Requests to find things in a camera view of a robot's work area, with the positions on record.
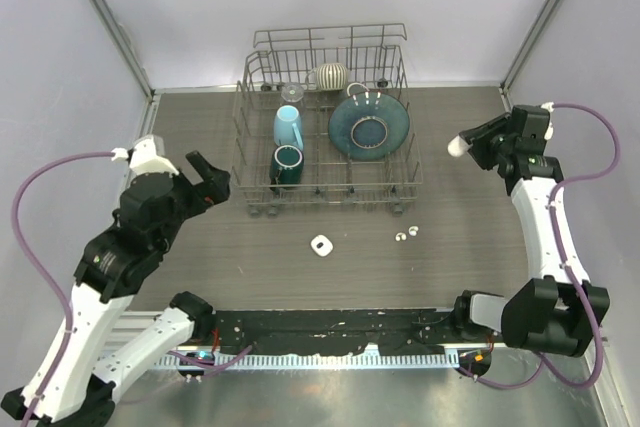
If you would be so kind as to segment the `white earbud charging case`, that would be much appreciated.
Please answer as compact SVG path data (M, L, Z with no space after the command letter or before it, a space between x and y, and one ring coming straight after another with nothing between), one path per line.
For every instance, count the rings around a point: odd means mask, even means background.
M314 253L321 258L327 257L334 249L333 243L328 237L322 234L315 236L311 240L310 247Z

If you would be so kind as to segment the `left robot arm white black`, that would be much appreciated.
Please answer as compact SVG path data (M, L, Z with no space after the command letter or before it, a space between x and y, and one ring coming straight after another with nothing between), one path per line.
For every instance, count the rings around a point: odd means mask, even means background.
M186 156L201 177L197 184L156 151L117 148L104 155L126 161L135 176L120 196L112 224L87 243L71 293L50 284L64 320L32 380L1 402L21 425L104 426L126 391L172 347L186 341L200 346L212 336L212 306L182 292L152 327L112 357L99 357L116 321L160 266L182 225L230 197L229 172L197 151Z

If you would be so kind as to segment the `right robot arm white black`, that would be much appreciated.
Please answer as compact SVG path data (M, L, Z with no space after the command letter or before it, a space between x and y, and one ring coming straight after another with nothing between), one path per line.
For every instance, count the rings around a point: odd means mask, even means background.
M608 291L592 284L573 243L564 206L570 181L559 160L545 153L557 107L515 106L448 145L451 156L469 155L503 179L520 219L529 272L511 298L469 290L457 297L451 327L462 341L494 331L511 348L579 357L609 309Z

